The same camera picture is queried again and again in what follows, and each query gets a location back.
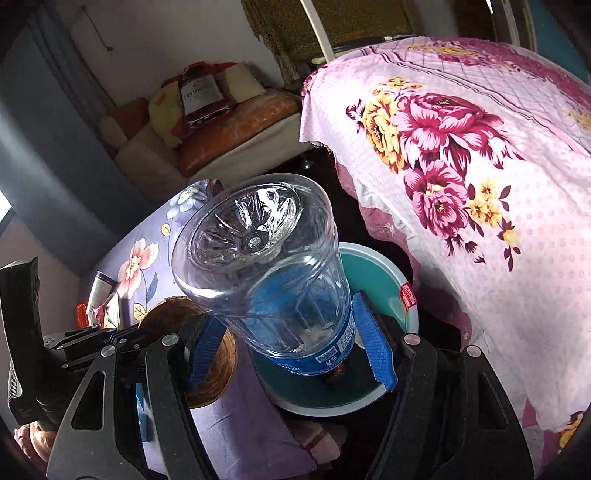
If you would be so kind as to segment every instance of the yellow flower print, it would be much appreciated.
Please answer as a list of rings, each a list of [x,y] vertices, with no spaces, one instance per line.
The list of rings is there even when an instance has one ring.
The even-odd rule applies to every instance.
[[[435,47],[434,50],[437,53],[443,53],[446,55],[463,55],[463,56],[474,56],[476,52],[466,50],[462,47],[458,47],[457,45],[443,45],[441,47]]]
[[[575,420],[569,424],[567,429],[560,432],[560,439],[558,440],[558,445],[560,446],[561,450],[564,447],[566,447],[566,444],[569,442],[570,438],[573,436],[577,428],[579,428],[581,420],[583,420],[582,412],[576,416]]]
[[[408,167],[398,141],[398,128],[390,123],[396,112],[392,94],[384,92],[365,106],[361,121],[365,135],[380,160],[398,173]]]
[[[480,195],[483,200],[494,200],[496,199],[495,187],[495,182],[487,178],[484,182],[482,182],[482,185],[480,185],[477,194]]]
[[[475,51],[466,50],[465,48],[459,47],[457,45],[411,45],[407,47],[407,50],[422,50],[429,53],[441,53],[444,55],[458,55],[466,57],[473,57],[477,55]]]
[[[488,201],[486,203],[486,205],[488,207],[488,211],[485,214],[484,222],[490,226],[495,226],[495,227],[499,226],[499,224],[503,218],[503,215],[502,215],[501,211],[499,210],[499,206],[498,206],[497,202]]]
[[[380,94],[382,92],[382,90],[384,89],[384,87],[387,87],[392,90],[400,90],[403,88],[421,88],[422,87],[422,85],[419,85],[418,83],[410,83],[408,80],[403,79],[402,77],[392,77],[392,78],[389,78],[387,82],[378,83],[378,85],[380,85],[381,88],[378,90],[374,90],[374,92],[373,92],[374,96]]]
[[[478,223],[486,222],[486,215],[488,214],[488,202],[481,197],[476,197],[474,200],[468,201],[470,208],[470,216],[472,220]]]
[[[574,118],[583,130],[591,131],[591,113],[568,112],[567,115]]]
[[[517,247],[519,245],[519,235],[514,228],[503,232],[503,240],[511,247]]]

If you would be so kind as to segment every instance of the blue bottle label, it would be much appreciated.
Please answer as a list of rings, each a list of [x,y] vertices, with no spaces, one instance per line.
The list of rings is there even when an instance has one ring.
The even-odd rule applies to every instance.
[[[320,375],[329,372],[351,353],[355,338],[355,322],[349,308],[349,320],[335,338],[319,352],[301,358],[268,357],[277,365],[300,375]]]

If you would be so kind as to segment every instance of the curtain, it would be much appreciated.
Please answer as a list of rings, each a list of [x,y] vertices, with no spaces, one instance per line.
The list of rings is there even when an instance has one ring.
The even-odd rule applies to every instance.
[[[411,34],[405,0],[314,0],[331,44],[386,35]],[[321,56],[299,0],[242,0],[254,34],[273,52],[286,85],[300,78],[297,63]]]
[[[109,104],[44,4],[0,63],[0,190],[80,275],[151,211],[95,135]]]

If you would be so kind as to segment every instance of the plastic water bottle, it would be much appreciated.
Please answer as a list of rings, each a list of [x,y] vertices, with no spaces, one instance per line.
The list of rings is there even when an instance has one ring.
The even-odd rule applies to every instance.
[[[225,190],[174,246],[177,285],[249,345],[302,375],[351,352],[349,284],[330,202],[312,180],[257,177]]]

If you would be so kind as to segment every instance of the floral fabric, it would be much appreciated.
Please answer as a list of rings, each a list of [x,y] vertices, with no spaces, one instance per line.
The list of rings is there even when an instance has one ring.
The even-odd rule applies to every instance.
[[[404,186],[414,211],[424,228],[445,241],[448,255],[463,249],[475,263],[486,263],[478,244],[464,241],[461,230],[484,236],[482,226],[488,226],[500,229],[496,235],[506,242],[503,256],[513,270],[513,253],[521,253],[518,235],[503,217],[511,185],[497,192],[495,182],[485,178],[477,189],[466,183],[466,174],[473,154],[500,170],[506,158],[523,157],[499,133],[498,116],[462,98],[420,90],[422,85],[390,78],[367,105],[359,100],[346,114],[357,120],[357,132],[365,132],[391,173],[406,170]]]
[[[590,93],[527,50],[425,37],[344,55],[303,91],[300,140],[334,153],[368,231],[454,297],[463,344],[550,433],[591,400]]]

